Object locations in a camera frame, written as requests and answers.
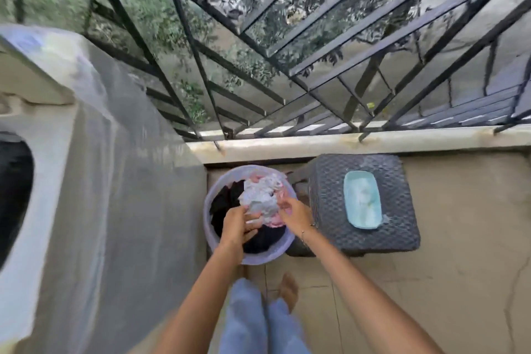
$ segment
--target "light blue jeans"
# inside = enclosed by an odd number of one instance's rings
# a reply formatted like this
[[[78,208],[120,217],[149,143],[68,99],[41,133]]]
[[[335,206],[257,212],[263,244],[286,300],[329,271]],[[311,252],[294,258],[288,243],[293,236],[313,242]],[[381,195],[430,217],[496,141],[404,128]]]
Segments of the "light blue jeans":
[[[301,325],[282,298],[262,305],[262,294],[241,278],[230,292],[219,354],[309,354]]]

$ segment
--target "bracelet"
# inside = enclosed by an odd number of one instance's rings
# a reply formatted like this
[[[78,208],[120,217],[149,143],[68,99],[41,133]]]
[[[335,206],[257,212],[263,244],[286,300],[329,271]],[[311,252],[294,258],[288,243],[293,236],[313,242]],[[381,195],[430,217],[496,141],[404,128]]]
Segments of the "bracelet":
[[[315,223],[310,224],[310,226],[311,226],[311,227],[314,227],[314,228],[317,228],[316,225],[315,225]],[[304,242],[303,237],[304,237],[304,230],[301,232],[301,241],[302,241],[302,243],[304,244],[305,247],[308,247],[308,245],[306,244],[306,242]]]

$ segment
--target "pink and white garment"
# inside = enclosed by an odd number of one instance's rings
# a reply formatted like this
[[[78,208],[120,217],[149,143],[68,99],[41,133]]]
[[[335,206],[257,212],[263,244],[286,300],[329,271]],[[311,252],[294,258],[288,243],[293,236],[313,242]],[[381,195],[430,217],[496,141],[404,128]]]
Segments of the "pink and white garment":
[[[278,198],[289,196],[288,189],[278,174],[251,175],[243,183],[244,191],[238,198],[242,206],[249,206],[249,213],[262,213],[260,220],[271,228],[282,227],[277,204]]]

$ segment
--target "light blue plastic dish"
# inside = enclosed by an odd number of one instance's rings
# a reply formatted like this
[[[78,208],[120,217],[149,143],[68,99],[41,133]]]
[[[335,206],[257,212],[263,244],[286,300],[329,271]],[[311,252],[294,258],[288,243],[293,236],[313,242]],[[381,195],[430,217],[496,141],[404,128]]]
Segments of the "light blue plastic dish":
[[[382,223],[380,192],[373,174],[367,171],[347,173],[343,180],[343,197],[350,224],[374,230]]]

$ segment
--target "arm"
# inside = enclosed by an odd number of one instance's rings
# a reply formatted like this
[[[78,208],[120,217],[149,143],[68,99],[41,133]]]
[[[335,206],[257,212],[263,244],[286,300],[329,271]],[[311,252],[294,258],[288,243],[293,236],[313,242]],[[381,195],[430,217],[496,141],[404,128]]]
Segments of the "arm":
[[[223,221],[219,246],[199,275],[177,313],[163,330],[153,354],[206,354],[236,267],[243,259],[243,243],[254,237],[261,223],[246,224],[260,215],[244,215],[244,206],[230,209]]]
[[[412,317],[311,226],[309,207],[291,198],[280,204],[291,207],[291,215],[281,210],[282,219],[319,258],[375,353],[442,354]]]

